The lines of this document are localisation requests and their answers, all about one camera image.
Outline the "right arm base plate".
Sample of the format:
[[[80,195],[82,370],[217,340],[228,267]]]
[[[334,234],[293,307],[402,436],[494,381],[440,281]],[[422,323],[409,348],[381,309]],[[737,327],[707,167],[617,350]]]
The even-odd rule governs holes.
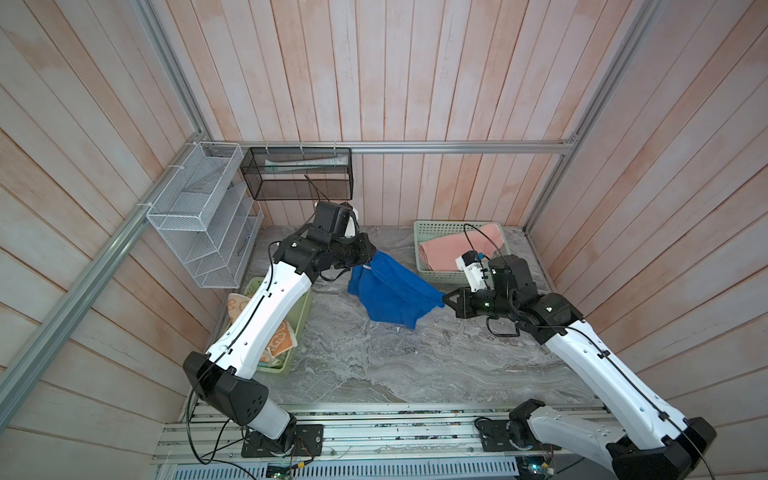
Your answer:
[[[474,427],[480,436],[484,452],[527,452],[559,451],[560,447],[551,444],[542,444],[535,440],[514,440],[508,429],[508,421],[493,420],[488,417],[476,417]]]

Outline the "pink towel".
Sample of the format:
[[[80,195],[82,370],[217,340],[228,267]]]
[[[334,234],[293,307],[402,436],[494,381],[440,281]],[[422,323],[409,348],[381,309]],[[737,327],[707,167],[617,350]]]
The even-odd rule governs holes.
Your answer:
[[[419,269],[436,272],[458,272],[455,260],[469,250],[493,257],[500,248],[506,252],[503,230],[498,223],[417,221],[414,240]]]

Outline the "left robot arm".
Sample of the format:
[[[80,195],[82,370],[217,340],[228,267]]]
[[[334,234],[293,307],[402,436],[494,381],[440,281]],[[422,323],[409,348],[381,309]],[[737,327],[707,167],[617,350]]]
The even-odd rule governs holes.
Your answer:
[[[270,440],[292,421],[253,379],[278,327],[328,270],[345,273],[373,259],[376,248],[348,203],[320,201],[310,221],[277,243],[264,281],[244,310],[206,352],[191,352],[183,368],[193,392],[239,426]]]

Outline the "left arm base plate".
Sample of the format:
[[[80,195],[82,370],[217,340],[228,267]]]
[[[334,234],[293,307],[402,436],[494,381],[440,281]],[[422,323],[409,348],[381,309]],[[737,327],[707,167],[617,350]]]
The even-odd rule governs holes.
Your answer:
[[[323,439],[324,426],[321,424],[290,424],[277,440],[272,440],[257,431],[251,431],[244,440],[241,456],[243,458],[282,458],[294,455],[314,458],[321,455]]]

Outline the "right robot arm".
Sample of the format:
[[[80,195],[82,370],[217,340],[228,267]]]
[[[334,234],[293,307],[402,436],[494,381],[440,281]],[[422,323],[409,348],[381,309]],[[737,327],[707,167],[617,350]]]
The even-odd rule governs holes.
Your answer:
[[[542,294],[527,262],[470,250],[456,260],[468,284],[444,295],[459,318],[510,320],[564,361],[598,396],[619,425],[610,428],[530,399],[509,414],[507,446],[558,446],[595,462],[619,479],[684,479],[716,438],[702,417],[687,417],[663,400],[599,338],[564,296]]]

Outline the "blue towel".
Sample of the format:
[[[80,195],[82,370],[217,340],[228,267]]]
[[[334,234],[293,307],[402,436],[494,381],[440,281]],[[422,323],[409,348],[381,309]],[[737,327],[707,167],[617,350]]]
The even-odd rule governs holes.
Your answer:
[[[445,306],[436,288],[381,251],[352,269],[347,292],[359,299],[372,321],[410,330],[432,310]]]

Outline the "mint green plastic basket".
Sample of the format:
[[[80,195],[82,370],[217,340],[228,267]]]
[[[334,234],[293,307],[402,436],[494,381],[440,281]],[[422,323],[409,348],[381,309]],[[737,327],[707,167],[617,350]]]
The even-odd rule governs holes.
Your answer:
[[[472,248],[488,257],[510,254],[497,222],[417,220],[413,238],[417,273],[433,284],[467,286],[456,259]]]

